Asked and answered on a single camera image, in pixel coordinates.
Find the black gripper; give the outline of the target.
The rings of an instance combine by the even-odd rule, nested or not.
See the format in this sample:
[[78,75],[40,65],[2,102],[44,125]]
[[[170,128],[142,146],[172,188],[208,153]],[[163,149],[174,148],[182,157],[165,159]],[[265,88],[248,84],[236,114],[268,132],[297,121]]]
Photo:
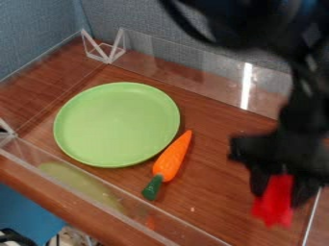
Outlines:
[[270,174],[293,176],[292,207],[299,208],[329,183],[329,147],[324,134],[276,129],[264,135],[233,135],[229,158],[250,169],[249,186],[261,197]]

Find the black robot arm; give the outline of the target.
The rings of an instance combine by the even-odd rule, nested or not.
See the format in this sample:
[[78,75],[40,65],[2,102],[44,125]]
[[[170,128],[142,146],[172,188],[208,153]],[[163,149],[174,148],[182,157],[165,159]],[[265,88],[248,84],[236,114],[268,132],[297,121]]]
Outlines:
[[270,177],[293,177],[297,208],[329,185],[329,0],[158,0],[181,29],[210,46],[260,49],[291,67],[293,87],[279,125],[265,135],[234,135],[230,159],[250,171],[262,197]]

